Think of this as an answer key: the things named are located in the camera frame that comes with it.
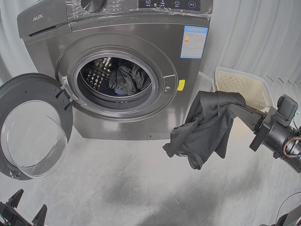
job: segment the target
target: energy label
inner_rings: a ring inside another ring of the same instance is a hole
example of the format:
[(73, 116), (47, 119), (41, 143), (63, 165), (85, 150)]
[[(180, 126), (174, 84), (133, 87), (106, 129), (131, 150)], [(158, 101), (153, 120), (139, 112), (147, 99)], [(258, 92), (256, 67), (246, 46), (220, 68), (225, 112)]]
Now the energy label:
[(181, 58), (202, 58), (208, 28), (185, 26)]

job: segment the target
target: black cloth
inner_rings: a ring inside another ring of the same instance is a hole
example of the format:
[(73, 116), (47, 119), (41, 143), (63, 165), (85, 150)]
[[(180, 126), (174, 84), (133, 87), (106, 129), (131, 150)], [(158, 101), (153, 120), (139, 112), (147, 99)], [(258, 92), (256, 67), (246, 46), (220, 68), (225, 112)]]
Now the black cloth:
[(200, 170), (215, 151), (225, 158), (228, 139), (236, 115), (228, 104), (246, 106), (240, 93), (199, 91), (185, 124), (174, 128), (170, 143), (163, 146), (169, 157), (185, 156), (193, 169)]
[(137, 88), (144, 90), (151, 84), (151, 79), (148, 74), (138, 65), (134, 65), (132, 70), (132, 78), (135, 81)]
[(118, 88), (126, 95), (134, 95), (144, 90), (151, 83), (148, 74), (138, 65), (124, 64), (113, 70), (109, 86), (111, 89)]
[(123, 65), (112, 71), (109, 86), (111, 89), (120, 89), (128, 96), (138, 92), (136, 83), (132, 78), (132, 69)]

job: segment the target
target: laundry basket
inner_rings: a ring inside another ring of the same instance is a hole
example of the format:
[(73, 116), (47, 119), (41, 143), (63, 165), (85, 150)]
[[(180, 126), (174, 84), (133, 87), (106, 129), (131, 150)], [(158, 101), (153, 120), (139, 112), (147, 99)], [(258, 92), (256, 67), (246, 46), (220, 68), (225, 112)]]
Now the laundry basket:
[[(273, 99), (265, 81), (238, 70), (217, 67), (212, 91), (239, 92), (245, 98), (247, 106), (261, 111), (268, 111), (273, 106)], [(244, 137), (250, 132), (241, 119), (234, 119), (230, 136)]]

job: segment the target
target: washing machine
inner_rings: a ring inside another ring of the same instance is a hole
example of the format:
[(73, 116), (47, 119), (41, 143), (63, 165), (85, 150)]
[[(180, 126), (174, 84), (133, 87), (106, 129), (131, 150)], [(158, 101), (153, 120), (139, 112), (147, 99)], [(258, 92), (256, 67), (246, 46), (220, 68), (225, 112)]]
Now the washing machine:
[[(39, 0), (20, 13), (19, 36), (38, 73), (0, 88), (1, 172), (19, 180), (48, 175), (62, 160), (65, 149), (58, 145), (68, 143), (73, 126), (84, 138), (169, 139), (188, 109), (212, 5), (213, 0)], [(42, 129), (43, 120), (55, 130)], [(29, 137), (26, 122), (40, 123), (40, 144), (52, 145), (43, 159), (27, 155), (34, 166), (17, 163), (18, 149), (11, 148)]]

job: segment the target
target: play pause button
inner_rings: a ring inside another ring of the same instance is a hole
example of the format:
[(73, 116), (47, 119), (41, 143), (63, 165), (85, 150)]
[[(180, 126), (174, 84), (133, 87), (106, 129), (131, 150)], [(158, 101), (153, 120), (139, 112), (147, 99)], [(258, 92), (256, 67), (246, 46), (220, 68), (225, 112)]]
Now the play pause button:
[(190, 8), (195, 8), (197, 6), (197, 4), (194, 1), (190, 1), (188, 3), (188, 5), (189, 5)]

